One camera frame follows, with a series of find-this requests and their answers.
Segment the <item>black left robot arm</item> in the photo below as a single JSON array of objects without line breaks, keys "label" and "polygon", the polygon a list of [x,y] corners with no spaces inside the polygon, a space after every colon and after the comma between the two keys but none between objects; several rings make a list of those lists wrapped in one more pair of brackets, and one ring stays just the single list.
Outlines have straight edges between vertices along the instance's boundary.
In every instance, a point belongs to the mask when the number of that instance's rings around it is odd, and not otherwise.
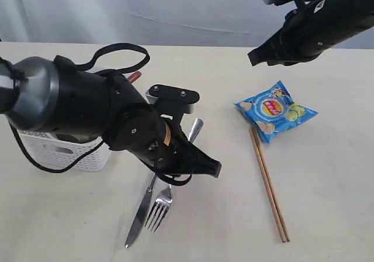
[{"label": "black left robot arm", "polygon": [[196,91],[156,84],[142,96],[115,70],[77,70],[66,58],[1,60],[1,114],[15,130],[101,137],[128,151],[165,179],[218,177],[219,161],[192,144],[181,129]]}]

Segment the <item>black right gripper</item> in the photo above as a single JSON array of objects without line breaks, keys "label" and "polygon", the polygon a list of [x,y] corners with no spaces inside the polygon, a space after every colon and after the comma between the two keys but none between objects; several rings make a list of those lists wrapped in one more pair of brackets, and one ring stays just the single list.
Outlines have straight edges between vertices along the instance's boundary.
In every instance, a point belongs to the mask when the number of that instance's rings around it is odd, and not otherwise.
[{"label": "black right gripper", "polygon": [[248,53],[252,66],[293,66],[373,28],[373,0],[320,0],[290,16],[280,32]]}]

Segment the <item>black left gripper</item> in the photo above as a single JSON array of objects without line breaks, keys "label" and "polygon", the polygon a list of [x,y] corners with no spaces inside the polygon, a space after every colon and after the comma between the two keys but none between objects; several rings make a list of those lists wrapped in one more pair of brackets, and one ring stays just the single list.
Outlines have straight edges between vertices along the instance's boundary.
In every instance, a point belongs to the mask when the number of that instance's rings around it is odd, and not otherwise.
[{"label": "black left gripper", "polygon": [[176,135],[171,124],[157,114],[136,119],[131,130],[136,132],[128,135],[128,151],[158,176],[219,176],[221,163],[184,135]]}]

